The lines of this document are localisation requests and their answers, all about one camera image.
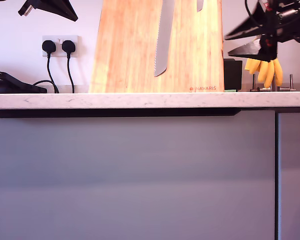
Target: banana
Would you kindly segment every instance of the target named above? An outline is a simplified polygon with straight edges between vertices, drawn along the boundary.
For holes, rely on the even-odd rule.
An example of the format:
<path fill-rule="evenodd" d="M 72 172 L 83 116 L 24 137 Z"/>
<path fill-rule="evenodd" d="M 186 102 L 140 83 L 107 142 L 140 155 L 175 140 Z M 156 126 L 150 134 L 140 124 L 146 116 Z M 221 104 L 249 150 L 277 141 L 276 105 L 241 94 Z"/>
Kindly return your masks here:
<path fill-rule="evenodd" d="M 245 64 L 244 70 L 248 70 L 248 71 L 250 70 L 251 61 L 252 61 L 251 58 L 248 58 L 248 59 L 246 60 L 246 64 Z"/>
<path fill-rule="evenodd" d="M 274 61 L 271 60 L 271 62 L 268 63 L 268 73 L 266 75 L 266 79 L 264 82 L 264 87 L 266 89 L 270 88 L 271 83 L 274 79 L 274 75 L 275 75 L 275 64 L 274 64 Z"/>
<path fill-rule="evenodd" d="M 258 76 L 258 82 L 259 83 L 264 83 L 267 77 L 268 73 L 268 65 L 269 63 L 267 61 L 261 61 L 260 63 L 260 73 Z"/>
<path fill-rule="evenodd" d="M 260 67 L 261 67 L 261 64 L 259 64 L 258 68 L 256 69 L 257 72 L 260 72 Z"/>
<path fill-rule="evenodd" d="M 257 68 L 259 67 L 261 61 L 260 60 L 256 60 L 256 59 L 252 59 L 251 60 L 251 65 L 250 65 L 250 74 L 254 74 L 257 70 Z"/>
<path fill-rule="evenodd" d="M 278 58 L 273 60 L 273 64 L 274 64 L 274 72 L 275 72 L 275 84 L 277 87 L 281 87 L 284 81 L 284 73 Z"/>

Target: countertop edge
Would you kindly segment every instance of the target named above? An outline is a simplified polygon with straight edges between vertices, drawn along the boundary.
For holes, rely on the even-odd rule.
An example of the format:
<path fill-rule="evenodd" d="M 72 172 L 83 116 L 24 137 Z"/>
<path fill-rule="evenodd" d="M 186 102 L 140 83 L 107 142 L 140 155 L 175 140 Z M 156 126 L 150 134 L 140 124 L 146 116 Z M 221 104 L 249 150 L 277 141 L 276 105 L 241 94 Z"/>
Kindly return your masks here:
<path fill-rule="evenodd" d="M 0 94 L 0 110 L 300 108 L 300 92 Z"/>

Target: kitchen cabinet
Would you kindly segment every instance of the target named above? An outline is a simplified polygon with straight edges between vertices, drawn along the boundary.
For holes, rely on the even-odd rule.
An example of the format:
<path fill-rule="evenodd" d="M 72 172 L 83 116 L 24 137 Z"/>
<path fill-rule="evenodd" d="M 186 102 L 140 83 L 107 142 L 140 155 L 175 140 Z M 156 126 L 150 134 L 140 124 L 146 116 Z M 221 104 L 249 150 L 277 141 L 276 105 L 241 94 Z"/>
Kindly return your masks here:
<path fill-rule="evenodd" d="M 281 239 L 300 240 L 300 113 L 279 116 Z"/>
<path fill-rule="evenodd" d="M 0 240 L 273 240 L 275 112 L 0 119 Z"/>

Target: wall socket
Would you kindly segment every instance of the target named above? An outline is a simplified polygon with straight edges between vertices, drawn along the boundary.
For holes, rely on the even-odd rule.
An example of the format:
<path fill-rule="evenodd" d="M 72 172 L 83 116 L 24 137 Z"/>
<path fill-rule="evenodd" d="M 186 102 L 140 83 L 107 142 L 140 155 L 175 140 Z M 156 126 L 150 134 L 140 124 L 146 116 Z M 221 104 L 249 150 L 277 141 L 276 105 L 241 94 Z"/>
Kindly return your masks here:
<path fill-rule="evenodd" d="M 67 57 L 67 53 L 62 50 L 62 43 L 66 40 L 71 40 L 74 42 L 75 45 L 75 52 L 71 53 L 72 58 L 77 58 L 79 56 L 78 54 L 78 36 L 74 35 L 67 35 L 67 36 L 61 36 L 61 35 L 55 35 L 55 36 L 42 36 L 42 43 L 46 40 L 51 40 L 55 43 L 56 51 L 51 54 L 51 57 Z M 42 50 L 42 56 L 47 57 L 47 53 Z"/>

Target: knife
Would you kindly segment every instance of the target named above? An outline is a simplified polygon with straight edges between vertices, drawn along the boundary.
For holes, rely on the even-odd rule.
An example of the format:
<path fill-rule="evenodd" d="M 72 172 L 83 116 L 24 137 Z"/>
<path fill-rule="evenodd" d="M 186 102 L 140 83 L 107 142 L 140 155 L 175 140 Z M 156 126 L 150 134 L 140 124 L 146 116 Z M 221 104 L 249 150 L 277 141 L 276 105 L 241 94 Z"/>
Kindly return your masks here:
<path fill-rule="evenodd" d="M 196 10 L 200 12 L 204 8 L 204 0 L 196 0 Z"/>
<path fill-rule="evenodd" d="M 158 77 L 168 68 L 169 46 L 174 21 L 176 0 L 162 0 L 162 9 L 159 23 L 159 33 L 156 42 L 154 59 L 154 76 Z"/>

